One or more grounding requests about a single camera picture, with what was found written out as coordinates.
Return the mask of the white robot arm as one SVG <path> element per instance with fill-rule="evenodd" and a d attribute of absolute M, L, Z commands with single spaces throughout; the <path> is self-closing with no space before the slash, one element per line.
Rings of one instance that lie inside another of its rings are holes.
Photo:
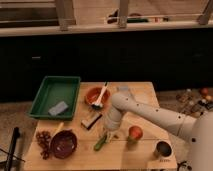
<path fill-rule="evenodd" d="M 213 171 L 213 112 L 199 118 L 137 102 L 131 96 L 117 92 L 111 97 L 111 108 L 104 119 L 104 128 L 119 129 L 123 117 L 132 112 L 190 145 L 187 156 L 189 171 Z"/>

